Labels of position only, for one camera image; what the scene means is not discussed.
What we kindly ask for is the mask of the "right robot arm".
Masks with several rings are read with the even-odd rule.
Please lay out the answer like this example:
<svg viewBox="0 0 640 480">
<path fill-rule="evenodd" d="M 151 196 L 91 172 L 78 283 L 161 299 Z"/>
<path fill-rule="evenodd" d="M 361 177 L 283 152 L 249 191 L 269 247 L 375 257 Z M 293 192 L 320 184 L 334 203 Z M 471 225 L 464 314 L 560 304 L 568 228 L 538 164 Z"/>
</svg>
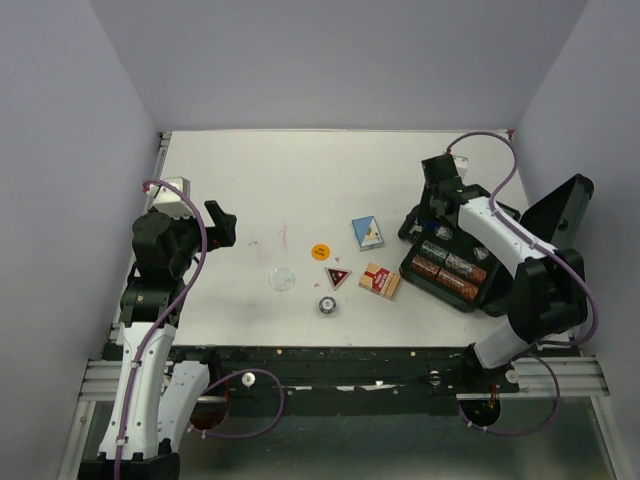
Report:
<svg viewBox="0 0 640 480">
<path fill-rule="evenodd" d="M 524 229 L 484 188 L 464 185 L 451 154 L 424 160 L 422 170 L 428 211 L 478 240 L 512 277 L 506 319 L 467 347 L 459 370 L 462 384 L 480 392 L 494 383 L 496 369 L 585 322 L 584 261 L 576 250 L 560 250 Z"/>
</svg>

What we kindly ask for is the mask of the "yellow big blind button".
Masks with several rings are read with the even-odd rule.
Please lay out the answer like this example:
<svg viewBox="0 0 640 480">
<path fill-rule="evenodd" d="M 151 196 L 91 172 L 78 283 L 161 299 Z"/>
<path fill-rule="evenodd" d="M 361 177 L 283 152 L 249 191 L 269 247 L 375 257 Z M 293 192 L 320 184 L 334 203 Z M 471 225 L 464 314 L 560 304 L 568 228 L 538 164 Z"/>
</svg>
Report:
<svg viewBox="0 0 640 480">
<path fill-rule="evenodd" d="M 312 247 L 311 255 L 315 260 L 325 261 L 330 257 L 331 250 L 328 245 L 318 243 Z"/>
</svg>

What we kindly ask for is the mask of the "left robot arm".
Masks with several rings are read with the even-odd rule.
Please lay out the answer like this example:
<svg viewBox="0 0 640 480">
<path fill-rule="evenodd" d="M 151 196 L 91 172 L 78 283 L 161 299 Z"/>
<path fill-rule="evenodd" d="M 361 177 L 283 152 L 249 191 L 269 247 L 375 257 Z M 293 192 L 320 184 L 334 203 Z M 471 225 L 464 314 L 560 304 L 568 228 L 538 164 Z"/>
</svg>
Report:
<svg viewBox="0 0 640 480">
<path fill-rule="evenodd" d="M 231 247 L 237 218 L 214 200 L 201 227 L 185 203 L 152 207 L 132 226 L 134 266 L 120 299 L 122 365 L 96 458 L 81 479 L 176 479 L 179 445 L 198 397 L 222 380 L 209 355 L 167 364 L 188 286 L 184 276 L 212 250 Z"/>
</svg>

